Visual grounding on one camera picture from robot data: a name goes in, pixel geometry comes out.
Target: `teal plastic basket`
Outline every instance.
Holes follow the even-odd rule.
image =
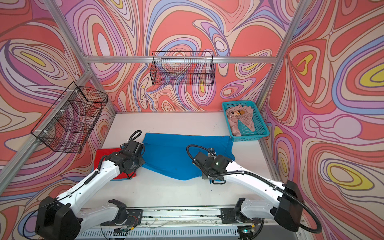
[[[227,114],[225,113],[225,111],[228,108],[236,107],[239,104],[243,107],[248,106],[248,107],[253,108],[252,120],[253,120],[253,123],[255,125],[255,131],[252,132],[241,121],[238,121],[238,127],[240,130],[241,136],[235,137],[232,134],[231,127],[229,126],[229,122],[228,122],[228,117],[227,117]],[[257,109],[256,104],[254,102],[252,102],[252,101],[230,101],[230,102],[223,102],[221,105],[223,106],[225,120],[227,121],[228,129],[229,129],[229,133],[231,135],[232,141],[238,142],[238,141],[259,140],[260,138],[267,137],[269,135],[269,130],[266,127],[265,122],[264,122],[264,120],[263,120],[263,118],[262,118],[262,116],[261,116],[261,114],[260,114],[259,110]]]

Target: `folded clothing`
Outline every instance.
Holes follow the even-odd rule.
[[[232,160],[233,142],[229,136],[189,136],[176,134],[146,133],[143,144],[145,145],[144,168],[158,172],[165,176],[188,180],[201,176],[201,171],[187,155],[186,148],[190,144],[196,144],[205,148],[214,148],[215,152]],[[196,156],[204,150],[191,147],[190,153]]]
[[[228,123],[231,127],[232,135],[234,136],[241,136],[239,127],[238,127],[238,121],[240,120],[249,130],[252,132],[255,131],[255,125],[253,124],[253,108],[247,107],[247,106],[236,106],[228,108],[225,111],[227,117],[228,117]]]
[[[99,166],[99,162],[104,155],[109,155],[113,152],[118,152],[120,150],[121,150],[120,148],[98,149],[96,151],[95,161],[93,162],[93,170],[95,170]],[[131,176],[136,177],[136,173],[131,173],[128,175],[128,177],[131,177]],[[126,180],[126,179],[127,179],[127,174],[122,172],[112,180]]]

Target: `folded red cloth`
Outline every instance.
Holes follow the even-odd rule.
[[[99,166],[101,157],[103,157],[104,155],[109,155],[113,152],[118,152],[120,150],[121,150],[120,148],[98,149],[96,151],[95,161],[93,162],[93,169],[95,170]],[[132,174],[133,174],[132,177],[136,177],[136,173],[131,173],[128,176],[130,177]],[[114,180],[124,180],[124,179],[127,179],[127,174],[123,172],[114,178]]]

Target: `white tabletop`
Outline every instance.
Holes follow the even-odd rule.
[[[136,139],[139,142],[146,132],[229,135],[224,113],[121,113],[116,115],[103,148],[119,147],[136,130],[143,132]],[[234,142],[232,153],[241,166],[271,178],[258,141]],[[84,207],[98,207],[111,199],[117,199],[128,207],[234,205],[240,197],[260,199],[248,189],[230,182],[213,185],[201,177],[181,181],[143,167],[136,173],[137,177],[131,180],[110,181]]]

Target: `wire basket frame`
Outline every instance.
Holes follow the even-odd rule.
[[[153,51],[153,85],[213,86],[215,81],[212,51]]]
[[[72,93],[67,94],[71,94],[68,100],[44,129],[37,136],[33,133],[48,111],[31,133],[52,151],[81,153],[108,101],[108,95],[83,86],[76,86]]]

